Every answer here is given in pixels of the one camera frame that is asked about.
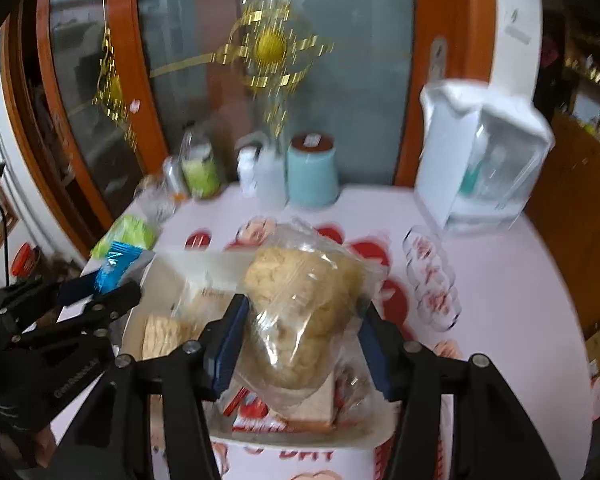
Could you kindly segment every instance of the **blue packaging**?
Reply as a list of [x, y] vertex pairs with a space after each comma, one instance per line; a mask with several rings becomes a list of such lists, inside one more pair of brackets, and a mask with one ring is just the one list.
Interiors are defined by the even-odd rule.
[[133, 245], [113, 242], [105, 258], [104, 265], [96, 274], [95, 289], [101, 294], [111, 292], [120, 283], [120, 279], [142, 249]]

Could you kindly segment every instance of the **yellow ball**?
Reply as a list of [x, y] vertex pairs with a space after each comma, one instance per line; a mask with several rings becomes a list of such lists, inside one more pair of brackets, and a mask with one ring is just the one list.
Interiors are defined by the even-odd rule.
[[279, 63], [285, 59], [286, 38], [279, 30], [266, 28], [256, 38], [254, 56], [262, 64]]

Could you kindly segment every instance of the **sticker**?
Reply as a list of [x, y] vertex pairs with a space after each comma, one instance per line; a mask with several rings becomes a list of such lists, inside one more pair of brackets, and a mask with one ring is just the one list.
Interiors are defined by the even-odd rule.
[[600, 418], [600, 377], [591, 381], [591, 396], [593, 397], [593, 420]]
[[431, 50], [429, 53], [429, 76], [427, 77], [427, 82], [440, 81], [445, 78], [447, 52], [448, 45], [446, 38], [437, 36], [431, 42]]
[[520, 43], [523, 43], [525, 45], [528, 45], [531, 42], [530, 35], [525, 34], [520, 29], [514, 27], [513, 25], [507, 25], [507, 27], [504, 29], [504, 32], [507, 35], [514, 38], [515, 40], [518, 40]]
[[304, 146], [306, 148], [316, 148], [320, 144], [322, 136], [320, 134], [308, 134], [304, 138]]

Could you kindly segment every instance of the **wooden cabinet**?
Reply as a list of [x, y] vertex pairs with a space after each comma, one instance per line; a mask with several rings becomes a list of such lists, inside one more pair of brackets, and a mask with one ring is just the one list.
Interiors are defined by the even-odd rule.
[[526, 214], [571, 293], [584, 329], [600, 319], [600, 142], [556, 113], [549, 153]]

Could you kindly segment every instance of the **cable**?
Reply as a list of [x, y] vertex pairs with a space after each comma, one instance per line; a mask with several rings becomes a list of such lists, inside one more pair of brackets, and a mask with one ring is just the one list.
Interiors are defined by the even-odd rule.
[[2, 228], [4, 230], [4, 286], [9, 286], [9, 243], [7, 241], [7, 215], [0, 204], [0, 215], [2, 216]]

